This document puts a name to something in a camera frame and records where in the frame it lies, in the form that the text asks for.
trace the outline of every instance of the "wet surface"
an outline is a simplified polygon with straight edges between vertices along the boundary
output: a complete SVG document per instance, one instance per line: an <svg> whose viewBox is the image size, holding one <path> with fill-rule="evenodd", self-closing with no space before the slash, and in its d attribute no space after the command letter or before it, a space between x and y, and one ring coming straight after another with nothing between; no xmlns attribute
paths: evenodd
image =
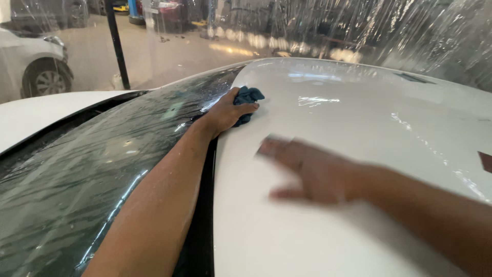
<svg viewBox="0 0 492 277"><path fill-rule="evenodd" d="M12 169L0 180L0 276L80 275L131 191L243 67L123 103Z"/></svg>

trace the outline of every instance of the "blue cloth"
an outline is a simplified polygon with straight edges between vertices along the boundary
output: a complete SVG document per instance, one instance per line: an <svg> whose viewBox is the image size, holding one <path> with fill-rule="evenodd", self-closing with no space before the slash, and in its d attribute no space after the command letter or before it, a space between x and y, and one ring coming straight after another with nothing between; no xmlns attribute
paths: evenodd
<svg viewBox="0 0 492 277"><path fill-rule="evenodd" d="M234 105L241 105L244 103L254 103L258 100L265 99L263 94L257 88L247 88L246 86L239 89L239 93L234 98ZM233 127L237 127L241 124L248 123L251 120L253 113L243 114Z"/></svg>

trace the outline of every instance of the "hand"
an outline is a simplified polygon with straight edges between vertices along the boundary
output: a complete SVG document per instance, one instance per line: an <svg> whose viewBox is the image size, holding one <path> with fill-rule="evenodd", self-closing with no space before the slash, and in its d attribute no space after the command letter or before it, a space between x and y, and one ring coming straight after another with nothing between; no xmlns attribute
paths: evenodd
<svg viewBox="0 0 492 277"><path fill-rule="evenodd" d="M201 118L211 128L213 139L231 128L243 114L255 112L259 108L258 103L234 105L234 98L238 93L239 88L232 88Z"/></svg>
<svg viewBox="0 0 492 277"><path fill-rule="evenodd" d="M349 202L361 197L372 185L379 167L352 162L300 141L266 138L258 153L297 173L300 188L282 187L270 192L272 198L307 199L321 204Z"/></svg>

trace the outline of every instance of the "wheel arch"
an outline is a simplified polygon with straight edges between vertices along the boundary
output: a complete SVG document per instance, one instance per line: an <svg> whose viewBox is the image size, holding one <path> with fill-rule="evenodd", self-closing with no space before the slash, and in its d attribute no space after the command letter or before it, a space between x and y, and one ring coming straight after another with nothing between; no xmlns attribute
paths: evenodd
<svg viewBox="0 0 492 277"><path fill-rule="evenodd" d="M22 91L21 91L21 97L22 98L29 98L32 97L32 95L28 95L28 92L26 91L25 88L29 86L29 73L31 70L33 70L34 66L39 63L46 63L46 62L54 62L55 66L59 69L59 72L62 74L65 74L67 78L73 80L73 72L72 70L68 67L68 65L60 60L58 56L52 55L52 57L46 57L46 55L42 58L38 58L33 60L32 62L29 63L29 65L26 67L24 70L24 74L22 75Z"/></svg>

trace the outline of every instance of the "concrete floor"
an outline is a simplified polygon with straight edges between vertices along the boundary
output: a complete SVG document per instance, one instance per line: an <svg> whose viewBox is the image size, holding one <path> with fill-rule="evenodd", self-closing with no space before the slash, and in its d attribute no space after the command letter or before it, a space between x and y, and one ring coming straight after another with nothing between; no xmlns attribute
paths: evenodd
<svg viewBox="0 0 492 277"><path fill-rule="evenodd" d="M227 45L255 51L247 43L207 40L200 38L198 32L159 35L153 29L129 23L128 16L117 15L116 20L132 89L155 88L206 70L266 56L262 53L251 57L210 47ZM67 44L68 65L75 76L72 91L114 89L112 79L119 69L106 17L92 14L88 27L54 34Z"/></svg>

